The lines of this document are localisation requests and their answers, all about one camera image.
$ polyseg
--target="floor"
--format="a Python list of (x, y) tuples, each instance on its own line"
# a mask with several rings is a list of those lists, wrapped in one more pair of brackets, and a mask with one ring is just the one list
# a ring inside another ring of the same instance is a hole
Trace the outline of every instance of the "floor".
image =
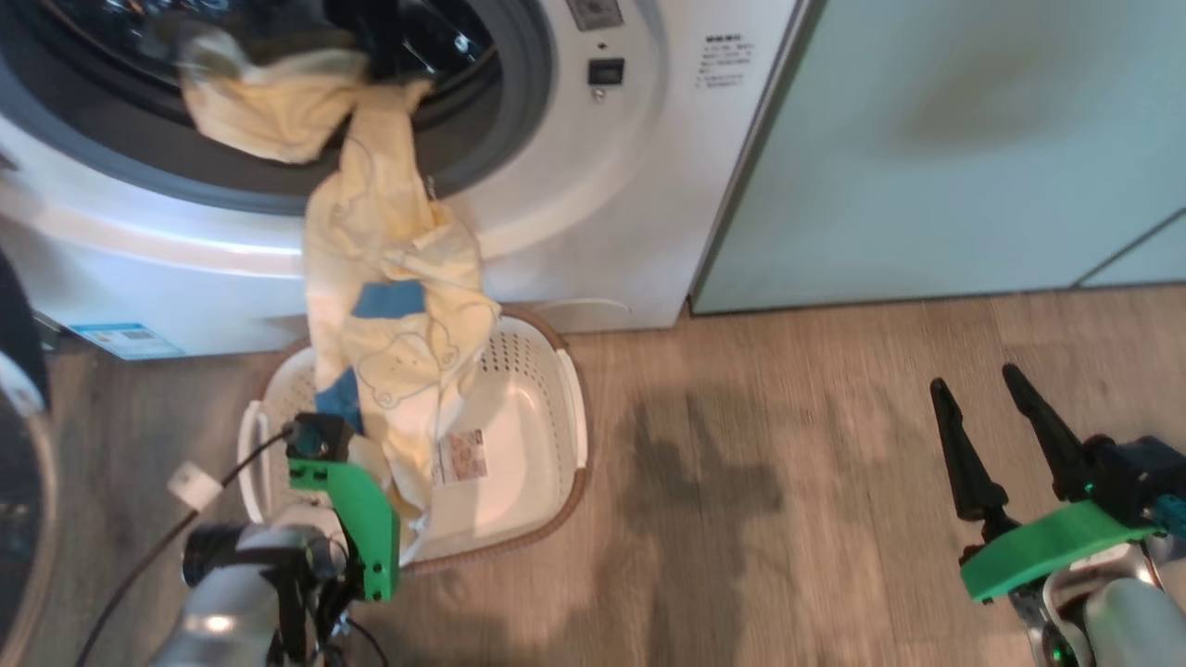
[[(948, 380), (1022, 521), (1057, 501), (1003, 362), (1080, 436), (1186, 444), (1182, 286), (691, 319), (570, 343), (595, 447), (582, 504), (535, 547), (361, 606), (393, 663), (1027, 665), (1008, 605), (962, 591), (956, 559), (977, 531), (951, 507), (930, 380)], [(81, 343), (53, 362), (64, 552), (30, 665), (72, 662), (116, 580), (184, 513), (165, 479), (186, 458), (231, 465), (240, 411), (274, 362), (128, 364)], [(241, 517), (237, 494), (211, 514)], [(144, 663), (184, 595), (179, 553), (136, 585), (94, 665)]]

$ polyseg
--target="washing machine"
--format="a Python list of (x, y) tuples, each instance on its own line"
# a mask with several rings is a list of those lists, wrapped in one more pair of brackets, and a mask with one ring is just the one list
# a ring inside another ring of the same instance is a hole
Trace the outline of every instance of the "washing machine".
[(563, 332), (669, 326), (795, 14), (796, 0), (0, 0), (0, 244), (36, 310), (125, 358), (305, 336), (301, 216), (342, 131), (300, 166), (210, 141), (173, 58), (187, 21), (261, 51), (332, 24), (377, 76), (436, 81), (416, 159), (476, 234), (491, 297)]

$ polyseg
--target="white laundry basket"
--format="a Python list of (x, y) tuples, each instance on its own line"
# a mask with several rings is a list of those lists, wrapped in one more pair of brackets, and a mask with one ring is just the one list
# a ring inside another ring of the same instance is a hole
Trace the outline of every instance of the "white laundry basket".
[[(305, 344), (280, 364), (243, 413), (240, 460), (298, 412), (312, 412), (313, 394), (313, 349)], [(576, 368), (559, 336), (534, 316), (504, 310), (465, 408), (438, 446), (428, 535), (404, 572), (496, 555), (559, 528), (585, 491), (584, 400)], [(480, 442), (484, 476), (457, 478), (440, 456), (452, 437)], [(288, 487), (288, 462), (279, 447), (243, 471), (240, 488), (253, 521), (295, 501), (329, 501)]]

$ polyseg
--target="cabinet door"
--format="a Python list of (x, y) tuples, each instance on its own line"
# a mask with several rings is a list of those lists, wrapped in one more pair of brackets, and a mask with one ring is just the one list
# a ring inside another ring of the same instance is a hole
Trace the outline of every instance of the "cabinet door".
[(1070, 286), (1181, 205), (1186, 2), (830, 0), (695, 312)]
[(1083, 281), (1085, 287), (1186, 281), (1186, 210), (1165, 229)]

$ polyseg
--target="green bracket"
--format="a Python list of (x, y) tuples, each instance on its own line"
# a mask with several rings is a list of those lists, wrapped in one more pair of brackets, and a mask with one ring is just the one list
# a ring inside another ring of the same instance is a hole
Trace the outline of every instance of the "green bracket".
[(1154, 527), (1128, 528), (1096, 503), (1077, 502), (993, 540), (964, 563), (959, 577), (968, 595), (983, 602), (1076, 560), (1156, 532)]
[(333, 510), (358, 550), (362, 599), (391, 599), (400, 585), (400, 522), (378, 484), (351, 463), (288, 459), (293, 489), (330, 494)]

